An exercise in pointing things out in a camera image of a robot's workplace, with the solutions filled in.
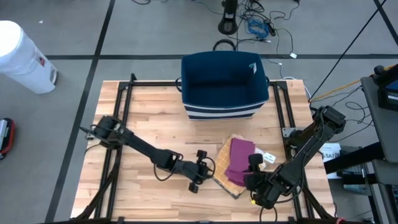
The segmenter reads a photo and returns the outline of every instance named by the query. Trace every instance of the fabric storage bin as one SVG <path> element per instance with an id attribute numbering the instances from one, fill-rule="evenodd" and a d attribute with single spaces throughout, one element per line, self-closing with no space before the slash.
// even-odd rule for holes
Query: fabric storage bin
<path id="1" fill-rule="evenodd" d="M 190 119 L 251 117 L 268 99 L 258 54 L 212 51 L 182 59 L 182 102 Z"/>

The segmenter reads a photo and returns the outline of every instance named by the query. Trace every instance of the concrete floor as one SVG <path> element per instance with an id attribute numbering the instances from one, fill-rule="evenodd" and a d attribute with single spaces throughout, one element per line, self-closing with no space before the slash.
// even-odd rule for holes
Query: concrete floor
<path id="1" fill-rule="evenodd" d="M 212 10 L 222 12 L 220 0 L 205 2 Z M 265 7 L 265 15 L 271 10 L 288 12 L 296 5 L 290 0 L 260 2 Z M 398 2 L 388 0 L 384 9 L 392 22 L 390 29 L 398 29 L 395 13 Z M 303 0 L 291 20 L 274 22 L 276 27 L 292 33 L 298 59 L 271 57 L 270 60 L 281 62 L 283 76 L 303 79 L 313 93 L 375 10 L 373 0 Z M 108 26 L 105 23 L 108 30 L 103 30 L 101 35 L 106 15 L 110 19 Z M 73 154 L 70 165 L 63 164 L 68 169 L 55 220 L 67 220 L 87 144 L 82 133 L 78 133 L 76 139 L 70 136 L 76 133 L 76 127 L 91 124 L 101 82 L 127 80 L 132 72 L 140 80 L 179 77 L 181 55 L 211 50 L 216 41 L 226 38 L 216 28 L 220 18 L 202 4 L 188 0 L 155 0 L 145 6 L 130 0 L 0 0 L 0 20 L 11 20 L 22 26 L 62 73 L 56 89 L 45 95 L 34 95 L 8 77 L 0 76 L 0 118 L 10 117 L 18 127 L 13 150 L 0 162 L 1 223 L 45 220 L 49 206 L 55 208 L 50 202 L 65 151 Z M 290 37 L 282 31 L 280 35 L 279 52 L 288 54 Z M 104 37 L 103 45 L 100 36 Z M 239 30 L 240 39 L 250 37 L 243 27 Z M 272 41 L 269 44 L 244 42 L 239 50 L 275 54 L 277 39 L 269 39 Z M 369 75 L 376 65 L 397 63 L 396 43 L 381 14 L 377 14 L 348 51 L 351 59 L 340 62 L 317 95 Z M 120 60 L 102 59 L 100 54 L 119 55 Z M 279 78 L 277 65 L 267 60 L 263 60 L 263 64 L 270 79 Z M 329 105 L 334 101 L 335 98 L 313 106 Z M 366 106 L 360 91 L 345 101 Z M 349 119 L 359 119 L 361 114 L 346 108 L 345 101 L 335 108 Z M 350 122 L 344 133 L 335 139 L 362 127 L 364 124 Z M 375 130 L 369 127 L 340 143 L 365 146 L 375 141 Z M 330 182 L 330 185 L 339 216 L 349 218 L 370 209 L 366 196 L 343 190 L 339 182 Z M 353 220 L 371 215 L 367 213 Z"/>

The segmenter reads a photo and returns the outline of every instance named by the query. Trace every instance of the black floor stripe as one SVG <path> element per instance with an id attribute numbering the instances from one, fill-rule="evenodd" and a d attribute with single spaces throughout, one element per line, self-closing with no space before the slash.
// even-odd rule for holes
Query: black floor stripe
<path id="1" fill-rule="evenodd" d="M 379 7 L 379 6 L 380 6 L 381 3 L 379 2 L 379 0 L 373 0 L 373 1 L 374 1 L 374 3 L 376 4 L 376 7 Z M 394 29 L 394 27 L 392 26 L 391 21 L 390 21 L 390 19 L 388 18 L 386 12 L 384 11 L 383 8 L 380 8 L 379 12 L 380 12 L 380 15 L 381 15 L 381 17 L 383 18 L 384 22 L 386 23 L 387 28 L 388 28 L 388 30 L 390 31 L 392 38 L 394 39 L 394 41 L 395 41 L 396 44 L 398 45 L 398 35 L 397 35 L 397 32 L 396 32 L 396 30 Z"/>
<path id="2" fill-rule="evenodd" d="M 79 107 L 77 109 L 75 121 L 73 122 L 72 131 L 71 131 L 71 134 L 70 134 L 70 137 L 69 137 L 69 141 L 68 141 L 67 149 L 65 151 L 65 155 L 63 157 L 60 173 L 58 175 L 57 183 L 55 184 L 55 188 L 54 188 L 54 191 L 53 191 L 53 194 L 52 194 L 52 198 L 51 198 L 51 201 L 50 201 L 49 210 L 47 211 L 47 216 L 45 217 L 45 222 L 46 223 L 47 222 L 48 223 L 53 222 L 54 218 L 55 218 L 55 214 L 57 212 L 58 204 L 59 204 L 59 201 L 60 201 L 60 198 L 61 198 L 61 194 L 62 194 L 62 190 L 63 190 L 63 185 L 64 185 L 65 179 L 67 177 L 68 168 L 69 168 L 69 165 L 70 165 L 70 160 L 72 158 L 73 150 L 75 148 L 75 144 L 76 144 L 76 139 L 77 139 L 78 132 L 79 132 L 80 123 L 81 123 L 81 120 L 83 119 L 83 113 L 84 113 L 85 108 L 86 108 L 88 94 L 90 93 L 91 84 L 93 83 L 95 70 L 97 68 L 97 64 L 98 64 L 98 59 L 97 58 L 100 55 L 102 46 L 104 44 L 104 39 L 105 39 L 106 31 L 108 30 L 109 21 L 111 20 L 114 3 L 115 3 L 115 0 L 110 0 L 110 2 L 109 2 L 108 11 L 106 12 L 105 20 L 104 20 L 104 23 L 103 23 L 103 26 L 102 26 L 102 30 L 101 30 L 101 33 L 99 35 L 98 43 L 97 43 L 97 46 L 96 46 L 96 49 L 95 49 L 95 57 L 96 58 L 91 63 L 90 71 L 88 72 L 88 76 L 87 76 L 87 79 L 86 79 L 85 88 L 83 90 L 83 93 L 81 94 Z"/>
<path id="3" fill-rule="evenodd" d="M 49 60 L 180 60 L 178 55 L 46 55 Z M 293 59 L 289 55 L 260 54 L 261 58 Z M 299 54 L 296 59 L 339 59 L 340 54 Z M 398 54 L 349 54 L 343 59 L 397 59 Z"/>

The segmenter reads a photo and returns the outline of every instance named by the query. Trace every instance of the yellow cable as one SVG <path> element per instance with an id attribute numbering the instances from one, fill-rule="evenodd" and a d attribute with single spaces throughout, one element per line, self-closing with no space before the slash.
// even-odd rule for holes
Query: yellow cable
<path id="1" fill-rule="evenodd" d="M 395 65 L 388 66 L 388 67 L 384 68 L 384 70 L 388 70 L 388 69 L 390 69 L 390 68 L 392 68 L 392 67 L 394 67 L 394 66 L 395 66 Z M 332 90 L 332 91 L 329 91 L 329 92 L 327 92 L 327 93 L 325 93 L 325 94 L 323 94 L 323 95 L 321 95 L 321 96 L 318 96 L 318 97 L 314 98 L 313 100 L 310 100 L 310 103 L 312 103 L 312 102 L 314 102 L 315 100 L 318 100 L 318 99 L 320 99 L 320 98 L 323 98 L 323 97 L 325 97 L 325 96 L 327 96 L 327 95 L 330 95 L 330 94 L 332 94 L 332 93 L 334 93 L 334 92 L 336 92 L 336 91 L 339 91 L 339 90 L 342 90 L 342 89 L 344 89 L 344 88 L 347 88 L 347 87 L 349 87 L 349 86 L 351 86 L 351 85 L 354 85 L 355 83 L 358 83 L 359 81 L 361 81 L 361 80 L 356 80 L 356 81 L 354 81 L 354 82 L 352 82 L 352 83 L 350 83 L 350 84 L 347 84 L 347 85 L 344 85 L 344 86 L 335 88 L 335 89 Z"/>

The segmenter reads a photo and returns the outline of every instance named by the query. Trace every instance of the purple towel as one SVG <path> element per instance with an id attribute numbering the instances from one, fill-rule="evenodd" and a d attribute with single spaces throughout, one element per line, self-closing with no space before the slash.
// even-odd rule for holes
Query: purple towel
<path id="1" fill-rule="evenodd" d="M 243 177 L 249 167 L 249 156 L 254 153 L 256 146 L 251 141 L 232 138 L 229 167 L 225 171 L 228 180 L 244 187 Z"/>

